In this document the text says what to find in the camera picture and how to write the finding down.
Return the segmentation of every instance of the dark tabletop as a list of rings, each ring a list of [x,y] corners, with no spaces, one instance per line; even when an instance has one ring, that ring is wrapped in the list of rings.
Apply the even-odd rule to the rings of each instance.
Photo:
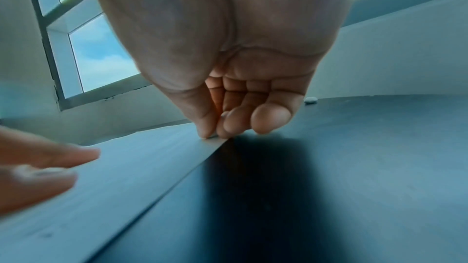
[[[466,263],[467,121],[463,96],[320,100],[227,141],[90,262]]]

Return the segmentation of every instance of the pebble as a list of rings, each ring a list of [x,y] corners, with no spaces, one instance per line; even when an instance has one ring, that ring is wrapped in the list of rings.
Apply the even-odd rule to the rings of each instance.
[[[304,103],[306,103],[306,105],[315,104],[317,101],[318,99],[316,97],[307,97],[304,99]]]

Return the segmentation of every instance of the blue sky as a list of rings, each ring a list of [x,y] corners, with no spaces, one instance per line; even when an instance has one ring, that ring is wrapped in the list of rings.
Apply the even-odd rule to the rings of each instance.
[[[70,40],[85,92],[138,73],[105,16],[99,16],[73,32]]]

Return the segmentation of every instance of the paper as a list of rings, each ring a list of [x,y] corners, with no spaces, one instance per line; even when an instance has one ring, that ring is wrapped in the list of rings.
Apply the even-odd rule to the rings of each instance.
[[[73,189],[0,219],[0,263],[86,262],[224,141],[184,124],[95,145]]]

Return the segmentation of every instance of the table surface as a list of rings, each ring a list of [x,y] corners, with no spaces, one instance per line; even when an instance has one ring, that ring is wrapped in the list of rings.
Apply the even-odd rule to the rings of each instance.
[[[90,262],[466,262],[467,115],[464,96],[320,100],[224,143]]]

